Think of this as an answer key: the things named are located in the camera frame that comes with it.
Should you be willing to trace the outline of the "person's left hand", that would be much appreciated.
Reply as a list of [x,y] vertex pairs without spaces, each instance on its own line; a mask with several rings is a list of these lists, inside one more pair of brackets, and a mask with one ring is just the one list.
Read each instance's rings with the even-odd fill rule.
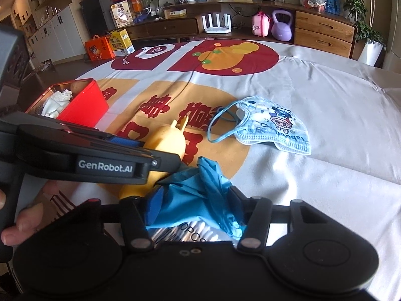
[[51,223],[56,217],[57,210],[50,202],[50,198],[58,192],[59,187],[56,181],[46,182],[34,201],[20,211],[16,224],[1,232],[3,244],[17,246]]

